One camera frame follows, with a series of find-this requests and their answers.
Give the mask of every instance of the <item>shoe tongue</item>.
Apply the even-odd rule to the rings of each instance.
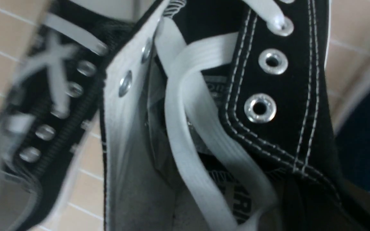
[[[88,31],[97,26],[99,22],[114,21],[114,19],[95,13],[69,0],[53,3],[51,12]]]

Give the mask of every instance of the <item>tile wall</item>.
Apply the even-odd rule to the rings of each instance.
[[[47,0],[0,0],[0,104]],[[326,78],[332,113],[370,63],[370,0],[332,0]],[[84,146],[75,188],[62,214],[34,231],[100,231],[103,166],[98,124]]]

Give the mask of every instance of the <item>black canvas sneaker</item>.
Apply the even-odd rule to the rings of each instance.
[[[69,0],[44,17],[0,111],[0,231],[29,230],[66,199],[106,60],[131,29]]]
[[[327,0],[157,0],[107,67],[105,230],[370,230],[328,30]]]

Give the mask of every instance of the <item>shoelace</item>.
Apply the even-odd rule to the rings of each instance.
[[[244,0],[269,27],[283,29],[285,16],[273,0]],[[211,230],[257,230],[259,218],[278,203],[272,185],[248,153],[222,128],[217,107],[201,70],[232,61],[237,34],[206,38],[186,45],[173,20],[164,18],[155,39],[158,57],[168,82],[165,119],[169,143],[179,173]],[[239,180],[257,210],[244,224],[237,224],[220,190],[210,178],[192,141],[187,117],[213,155]],[[272,210],[277,230],[282,229],[278,210]]]
[[[52,114],[64,119],[69,115],[71,97],[64,61],[73,58],[78,46],[61,44],[59,33],[98,55],[103,55],[107,46],[90,32],[52,13],[47,14],[44,25],[51,28],[47,32],[46,49],[32,57],[27,57],[22,62],[18,72],[14,75],[13,87],[20,88],[27,78],[47,67],[49,91],[53,101]],[[25,134],[34,121],[35,117],[31,114],[17,113],[7,119],[6,129],[12,133]],[[6,154],[6,162],[12,158],[10,155],[12,154]]]

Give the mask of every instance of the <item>silver grommet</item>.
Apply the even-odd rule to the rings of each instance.
[[[266,49],[259,57],[259,65],[269,74],[282,74],[288,68],[288,59],[277,49]]]
[[[119,97],[124,96],[132,85],[132,72],[128,71],[127,75],[122,78],[122,80],[119,82]]]
[[[148,61],[149,56],[151,55],[151,48],[152,48],[152,39],[148,38],[146,40],[145,46],[142,48],[142,60],[141,63],[145,63]]]
[[[281,29],[276,28],[273,24],[267,23],[268,29],[274,33],[275,35],[280,35],[280,36],[288,36],[292,34],[294,31],[294,23],[289,19],[288,17],[285,16],[285,24],[282,26]]]
[[[281,1],[283,3],[286,3],[286,4],[291,4],[291,3],[295,2],[295,0],[279,0],[279,1]]]
[[[269,95],[259,93],[246,100],[244,111],[251,122],[267,123],[275,117],[276,103]]]
[[[86,60],[82,60],[78,63],[78,67],[77,67],[77,70],[85,75],[85,76],[92,76],[95,74],[95,72],[97,71],[97,68],[95,67],[94,64],[86,61]]]
[[[81,85],[75,83],[75,82],[68,82],[68,91],[67,95],[78,98],[84,93],[84,89],[81,87]]]
[[[19,157],[28,163],[35,163],[41,157],[41,151],[34,147],[25,148]]]
[[[44,124],[38,127],[37,131],[35,132],[35,135],[37,135],[37,137],[42,140],[50,141],[55,135],[55,129],[53,129],[53,127],[51,126]]]
[[[95,51],[93,51],[95,54],[99,55],[99,56],[104,56],[108,53],[108,46],[106,44],[104,44],[103,42],[99,42],[96,46],[95,46]]]

